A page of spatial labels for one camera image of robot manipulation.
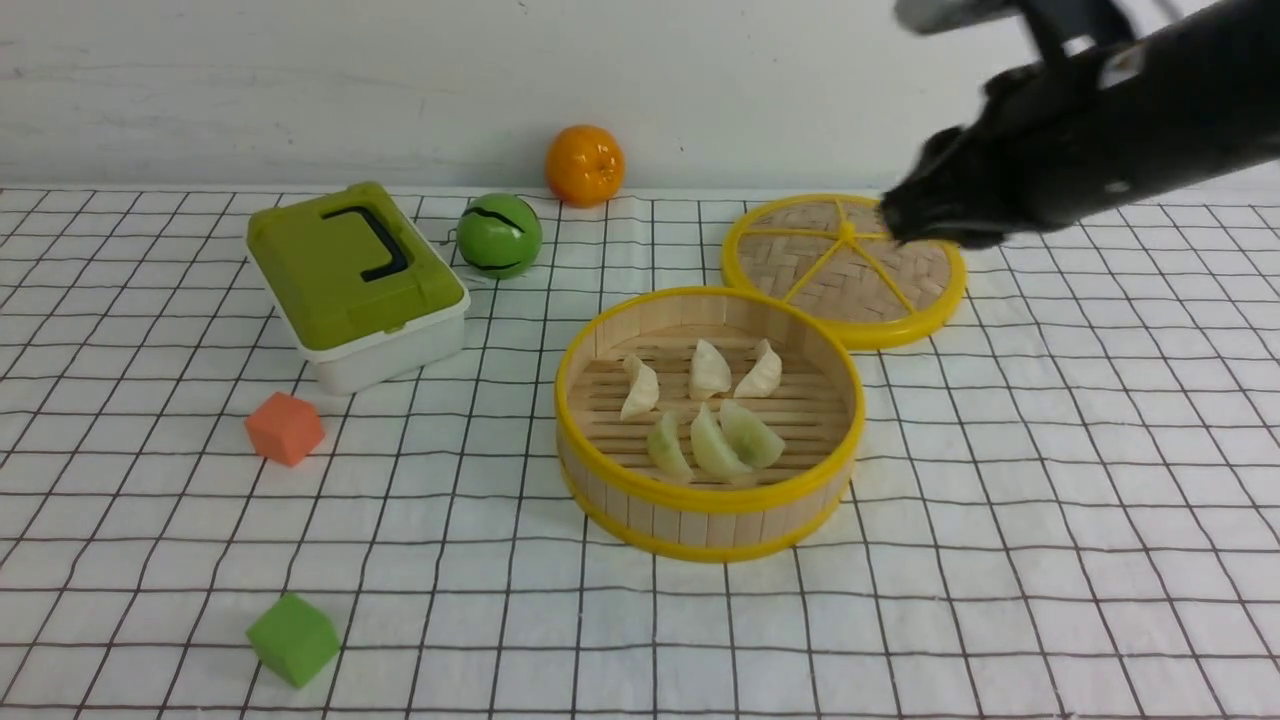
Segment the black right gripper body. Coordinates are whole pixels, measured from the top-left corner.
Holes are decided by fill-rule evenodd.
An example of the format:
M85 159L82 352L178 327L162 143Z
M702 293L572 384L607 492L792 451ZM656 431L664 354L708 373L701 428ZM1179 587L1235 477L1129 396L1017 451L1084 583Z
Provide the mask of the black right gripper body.
M1057 64L989 78L879 202L890 236L991 249L1274 161L1279 6L1220 1Z

